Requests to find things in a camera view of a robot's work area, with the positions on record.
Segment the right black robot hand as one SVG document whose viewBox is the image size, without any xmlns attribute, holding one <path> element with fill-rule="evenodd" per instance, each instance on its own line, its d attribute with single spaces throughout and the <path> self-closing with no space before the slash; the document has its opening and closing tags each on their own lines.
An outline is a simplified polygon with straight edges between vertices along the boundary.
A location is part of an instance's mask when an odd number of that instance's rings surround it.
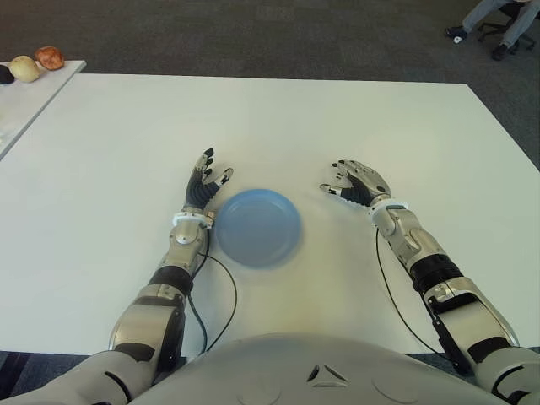
<svg viewBox="0 0 540 405">
<path fill-rule="evenodd" d="M 346 180 L 348 186 L 321 184 L 319 188 L 327 194 L 339 197 L 347 202 L 370 207 L 373 203 L 392 197 L 391 188 L 381 175 L 355 160 L 340 159 L 332 163 L 337 170 L 337 178 Z"/>
</svg>

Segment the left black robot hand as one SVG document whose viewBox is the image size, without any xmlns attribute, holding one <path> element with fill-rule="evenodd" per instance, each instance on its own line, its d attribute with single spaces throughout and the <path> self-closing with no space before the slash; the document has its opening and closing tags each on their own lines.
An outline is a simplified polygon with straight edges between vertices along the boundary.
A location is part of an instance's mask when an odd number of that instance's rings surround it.
<svg viewBox="0 0 540 405">
<path fill-rule="evenodd" d="M 213 163 L 213 156 L 214 151 L 209 148 L 198 158 L 186 186 L 183 208 L 202 212 L 218 191 L 231 179 L 234 173 L 232 168 L 227 168 L 221 175 L 213 178 L 213 169 L 210 167 Z"/>
</svg>

